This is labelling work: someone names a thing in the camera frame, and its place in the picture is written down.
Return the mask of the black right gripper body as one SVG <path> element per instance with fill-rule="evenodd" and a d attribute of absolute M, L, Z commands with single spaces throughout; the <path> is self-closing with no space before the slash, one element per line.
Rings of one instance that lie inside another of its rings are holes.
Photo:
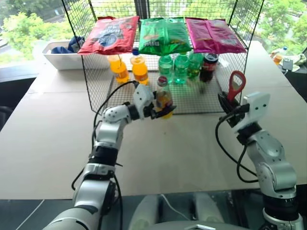
<path fill-rule="evenodd" d="M 245 113 L 249 111 L 249 104 L 244 105 L 238 105 L 236 107 L 230 107 L 226 114 L 229 115 L 229 117 L 226 119 L 227 123 L 230 125 L 230 127 L 234 127 L 241 121 Z"/>

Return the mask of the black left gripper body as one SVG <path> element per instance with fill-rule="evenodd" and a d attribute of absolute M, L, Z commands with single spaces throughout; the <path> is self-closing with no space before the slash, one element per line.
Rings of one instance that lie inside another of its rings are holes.
<path fill-rule="evenodd" d="M 150 117 L 151 119 L 156 119 L 157 112 L 154 109 L 154 104 L 150 103 L 149 105 L 145 106 L 143 109 L 143 114 L 145 118 Z"/>

